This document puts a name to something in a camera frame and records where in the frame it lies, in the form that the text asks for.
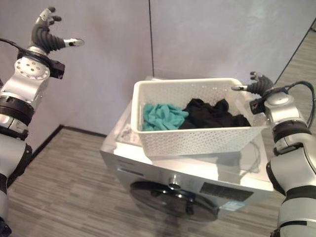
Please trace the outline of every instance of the front-loading washing machine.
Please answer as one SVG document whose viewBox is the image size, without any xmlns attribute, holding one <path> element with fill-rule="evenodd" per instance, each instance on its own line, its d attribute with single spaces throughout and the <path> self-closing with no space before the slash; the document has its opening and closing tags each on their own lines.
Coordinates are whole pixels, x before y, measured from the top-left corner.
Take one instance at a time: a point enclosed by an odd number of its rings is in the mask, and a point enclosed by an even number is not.
<svg viewBox="0 0 316 237">
<path fill-rule="evenodd" d="M 130 114 L 131 104 L 105 139 L 101 155 L 142 205 L 209 222 L 256 204 L 273 191 L 261 135 L 240 152 L 148 158 L 130 129 Z"/>
</svg>

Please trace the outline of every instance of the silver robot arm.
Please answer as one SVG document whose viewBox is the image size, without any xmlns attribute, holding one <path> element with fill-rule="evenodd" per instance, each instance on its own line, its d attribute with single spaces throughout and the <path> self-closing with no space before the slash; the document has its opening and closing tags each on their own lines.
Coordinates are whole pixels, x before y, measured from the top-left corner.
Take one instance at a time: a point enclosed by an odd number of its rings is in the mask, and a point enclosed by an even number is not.
<svg viewBox="0 0 316 237">
<path fill-rule="evenodd" d="M 250 102 L 253 114 L 265 113 L 273 132 L 276 157 L 267 164 L 267 174 L 274 188 L 285 196 L 277 229 L 272 237 L 316 236 L 316 138 L 309 128 L 314 119 L 315 93 L 305 81 L 274 88 L 265 76 L 251 72 L 256 80 L 248 86 L 235 86 L 233 90 L 246 90 L 261 95 Z M 313 95 L 313 108 L 306 124 L 288 90 L 297 84 L 307 85 Z"/>
<path fill-rule="evenodd" d="M 11 234 L 5 224 L 8 213 L 6 189 L 24 173 L 32 160 L 32 148 L 24 141 L 48 79 L 63 77 L 65 65 L 48 58 L 50 51 L 84 44 L 81 39 L 61 39 L 49 33 L 49 26 L 61 21 L 52 16 L 54 7 L 45 9 L 36 20 L 27 49 L 0 39 L 19 49 L 13 76 L 0 90 L 0 237 Z"/>
</svg>

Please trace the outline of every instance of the towel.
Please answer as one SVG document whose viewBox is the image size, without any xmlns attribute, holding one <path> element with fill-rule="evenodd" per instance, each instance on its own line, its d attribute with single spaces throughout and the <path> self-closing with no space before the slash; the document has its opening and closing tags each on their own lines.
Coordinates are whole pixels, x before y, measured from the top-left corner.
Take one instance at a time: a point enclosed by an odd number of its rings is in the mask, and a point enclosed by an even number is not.
<svg viewBox="0 0 316 237">
<path fill-rule="evenodd" d="M 188 112 L 172 104 L 146 104 L 143 131 L 176 130 L 188 115 Z"/>
</svg>

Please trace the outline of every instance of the washing machine door glass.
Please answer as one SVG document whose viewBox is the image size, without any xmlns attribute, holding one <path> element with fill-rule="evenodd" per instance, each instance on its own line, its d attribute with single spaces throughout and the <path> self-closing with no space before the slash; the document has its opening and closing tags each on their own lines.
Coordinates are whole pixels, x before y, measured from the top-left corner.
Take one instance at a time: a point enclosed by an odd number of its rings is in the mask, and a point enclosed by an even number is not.
<svg viewBox="0 0 316 237">
<path fill-rule="evenodd" d="M 135 182 L 130 192 L 138 201 L 167 214 L 199 222 L 217 219 L 218 207 L 210 200 L 155 182 Z"/>
</svg>

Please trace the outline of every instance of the white laundry basket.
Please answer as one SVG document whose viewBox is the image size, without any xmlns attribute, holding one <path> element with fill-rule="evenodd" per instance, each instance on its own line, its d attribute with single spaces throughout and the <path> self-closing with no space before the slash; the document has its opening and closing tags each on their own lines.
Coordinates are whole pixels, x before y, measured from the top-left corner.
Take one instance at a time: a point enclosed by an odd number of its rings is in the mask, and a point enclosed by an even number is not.
<svg viewBox="0 0 316 237">
<path fill-rule="evenodd" d="M 139 81 L 134 86 L 131 129 L 138 133 L 149 157 L 195 155 L 240 151 L 266 127 L 263 115 L 253 115 L 249 101 L 254 97 L 245 91 L 233 91 L 241 85 L 233 78 L 177 79 Z M 243 114 L 251 127 L 179 129 L 142 131 L 146 104 L 173 104 L 182 109 L 193 98 L 215 105 L 226 99 L 232 115 Z"/>
</svg>

